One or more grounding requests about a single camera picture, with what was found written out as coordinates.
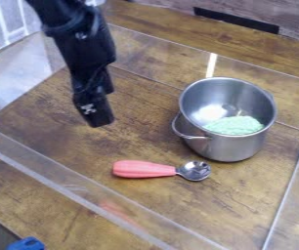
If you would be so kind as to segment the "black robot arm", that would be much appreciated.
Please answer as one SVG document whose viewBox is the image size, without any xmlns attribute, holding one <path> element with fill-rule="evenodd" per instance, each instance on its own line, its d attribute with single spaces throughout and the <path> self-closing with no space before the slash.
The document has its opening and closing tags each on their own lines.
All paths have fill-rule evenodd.
<svg viewBox="0 0 299 250">
<path fill-rule="evenodd" d="M 108 66 L 116 62 L 116 46 L 100 9 L 84 0 L 27 1 L 69 68 L 81 117 L 93 128 L 111 124 L 115 116 L 107 95 L 115 88 Z"/>
</svg>

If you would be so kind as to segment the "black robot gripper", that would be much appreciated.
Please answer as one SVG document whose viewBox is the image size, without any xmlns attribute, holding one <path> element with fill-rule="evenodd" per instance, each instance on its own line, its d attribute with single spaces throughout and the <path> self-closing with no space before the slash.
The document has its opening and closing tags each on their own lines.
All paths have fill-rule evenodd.
<svg viewBox="0 0 299 250">
<path fill-rule="evenodd" d="M 115 116 L 105 93 L 115 88 L 107 67 L 116 61 L 116 46 L 100 9 L 84 6 L 64 24 L 45 24 L 43 31 L 53 38 L 69 68 L 81 117 L 92 128 L 109 125 Z"/>
</svg>

